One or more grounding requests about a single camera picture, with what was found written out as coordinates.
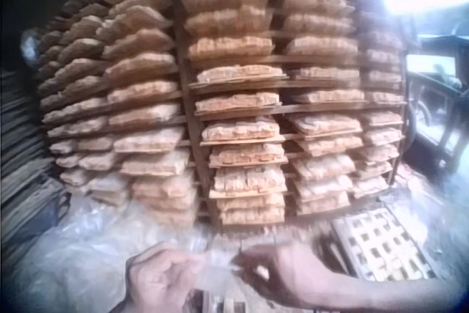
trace hand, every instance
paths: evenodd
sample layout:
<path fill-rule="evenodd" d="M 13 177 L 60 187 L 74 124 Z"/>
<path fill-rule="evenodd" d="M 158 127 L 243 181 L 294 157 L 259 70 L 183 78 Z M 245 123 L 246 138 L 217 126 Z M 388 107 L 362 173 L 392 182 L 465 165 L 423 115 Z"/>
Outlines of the hand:
<path fill-rule="evenodd" d="M 127 261 L 127 294 L 113 312 L 180 312 L 203 267 L 201 254 L 159 243 Z"/>
<path fill-rule="evenodd" d="M 335 275 L 299 243 L 254 246 L 239 254 L 234 263 L 242 268 L 241 277 L 257 292 L 284 306 L 324 307 L 332 296 Z M 269 270 L 262 278 L 256 269 Z"/>

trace wooden post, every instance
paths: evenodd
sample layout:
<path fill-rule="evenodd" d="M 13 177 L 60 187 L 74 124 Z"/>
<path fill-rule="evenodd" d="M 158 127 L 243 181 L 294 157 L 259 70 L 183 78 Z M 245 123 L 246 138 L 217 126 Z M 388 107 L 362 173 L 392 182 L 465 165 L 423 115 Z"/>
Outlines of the wooden post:
<path fill-rule="evenodd" d="M 203 131 L 203 124 L 194 115 L 194 95 L 189 88 L 189 83 L 195 81 L 194 73 L 187 58 L 188 36 L 184 29 L 185 9 L 182 0 L 172 0 L 174 6 L 174 33 L 176 37 L 177 63 L 180 72 L 180 84 L 182 91 L 182 101 L 184 112 L 188 124 L 189 140 L 191 142 L 193 159 L 196 164 L 199 182 L 202 187 L 202 196 L 207 202 L 210 218 L 216 224 L 217 210 L 215 205 L 208 199 L 210 191 L 210 170 L 207 164 L 207 156 L 200 147 L 200 139 Z"/>

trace forearm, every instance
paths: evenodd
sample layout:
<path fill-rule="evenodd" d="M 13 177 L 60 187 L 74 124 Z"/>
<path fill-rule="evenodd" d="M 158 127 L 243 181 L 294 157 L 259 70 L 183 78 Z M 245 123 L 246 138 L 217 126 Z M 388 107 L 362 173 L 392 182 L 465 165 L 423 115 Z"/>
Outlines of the forearm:
<path fill-rule="evenodd" d="M 324 308 L 374 312 L 448 311 L 463 298 L 464 290 L 450 281 L 366 281 L 335 274 Z"/>

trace plastic bag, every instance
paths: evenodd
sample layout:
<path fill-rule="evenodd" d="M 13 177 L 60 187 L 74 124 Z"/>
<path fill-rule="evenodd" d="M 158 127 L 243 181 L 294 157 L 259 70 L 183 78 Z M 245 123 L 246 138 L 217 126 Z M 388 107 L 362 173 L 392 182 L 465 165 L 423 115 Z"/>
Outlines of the plastic bag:
<path fill-rule="evenodd" d="M 5 293 L 19 312 L 108 312 L 124 298 L 128 258 L 161 241 L 201 251 L 209 236 L 204 227 L 160 226 L 136 202 L 117 209 L 77 196 L 18 264 Z"/>

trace wooden grid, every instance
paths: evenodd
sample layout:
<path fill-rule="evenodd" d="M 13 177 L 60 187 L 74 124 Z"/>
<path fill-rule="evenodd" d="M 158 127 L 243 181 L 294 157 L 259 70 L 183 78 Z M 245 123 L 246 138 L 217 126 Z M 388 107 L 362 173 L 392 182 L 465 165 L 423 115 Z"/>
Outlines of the wooden grid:
<path fill-rule="evenodd" d="M 350 269 L 362 279 L 398 281 L 436 277 L 426 257 L 387 208 L 336 219 L 333 230 Z"/>

